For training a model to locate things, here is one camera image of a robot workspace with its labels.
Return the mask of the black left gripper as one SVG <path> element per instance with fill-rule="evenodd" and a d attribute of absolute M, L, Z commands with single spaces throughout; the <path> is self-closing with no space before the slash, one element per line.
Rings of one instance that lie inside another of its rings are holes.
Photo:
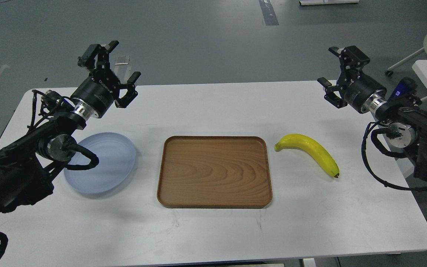
<path fill-rule="evenodd" d="M 70 99 L 73 103 L 84 102 L 89 105 L 94 111 L 93 117 L 102 118 L 114 101 L 117 108 L 127 108 L 138 95 L 135 83 L 141 72 L 135 71 L 126 83 L 121 83 L 110 69 L 109 55 L 119 44 L 117 40 L 104 46 L 91 44 L 83 55 L 78 57 L 78 66 L 90 74 L 72 93 Z M 125 89 L 125 95 L 120 97 L 120 92 Z"/>

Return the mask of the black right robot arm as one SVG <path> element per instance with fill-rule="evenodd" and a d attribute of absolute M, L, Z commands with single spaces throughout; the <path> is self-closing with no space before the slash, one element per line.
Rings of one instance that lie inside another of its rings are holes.
<path fill-rule="evenodd" d="M 358 47 L 329 47 L 340 61 L 341 74 L 333 85 L 326 78 L 318 78 L 325 90 L 325 100 L 336 108 L 350 105 L 358 113 L 371 113 L 376 122 L 369 123 L 361 144 L 361 157 L 366 169 L 385 187 L 407 190 L 378 177 L 371 169 L 367 155 L 367 140 L 384 155 L 407 158 L 414 166 L 414 177 L 427 182 L 427 111 L 420 108 L 416 96 L 416 82 L 404 77 L 389 98 L 386 88 L 363 72 L 370 59 Z M 408 188 L 425 192 L 427 187 Z"/>

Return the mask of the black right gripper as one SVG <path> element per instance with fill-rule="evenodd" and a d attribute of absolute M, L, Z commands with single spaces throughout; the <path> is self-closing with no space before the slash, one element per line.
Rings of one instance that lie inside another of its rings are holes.
<path fill-rule="evenodd" d="M 373 95 L 384 97 L 387 91 L 381 83 L 363 74 L 363 68 L 370 63 L 370 58 L 356 46 L 329 47 L 328 51 L 340 61 L 341 74 L 337 82 L 342 83 L 342 98 L 335 93 L 339 91 L 339 86 L 333 86 L 321 77 L 317 81 L 325 91 L 324 99 L 338 109 L 350 105 L 360 114 L 368 113 L 369 99 Z"/>

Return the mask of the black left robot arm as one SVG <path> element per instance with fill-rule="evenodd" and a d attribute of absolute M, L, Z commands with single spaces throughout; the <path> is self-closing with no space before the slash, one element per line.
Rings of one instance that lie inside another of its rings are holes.
<path fill-rule="evenodd" d="M 53 180 L 63 169 L 84 171 L 99 164 L 95 153 L 72 137 L 89 118 L 102 118 L 113 104 L 126 108 L 138 95 L 134 72 L 122 83 L 110 68 L 110 53 L 119 41 L 91 44 L 78 58 L 89 74 L 70 97 L 54 90 L 32 90 L 32 116 L 27 133 L 0 149 L 0 214 L 34 205 L 54 192 Z M 0 232 L 0 260 L 8 238 Z"/>

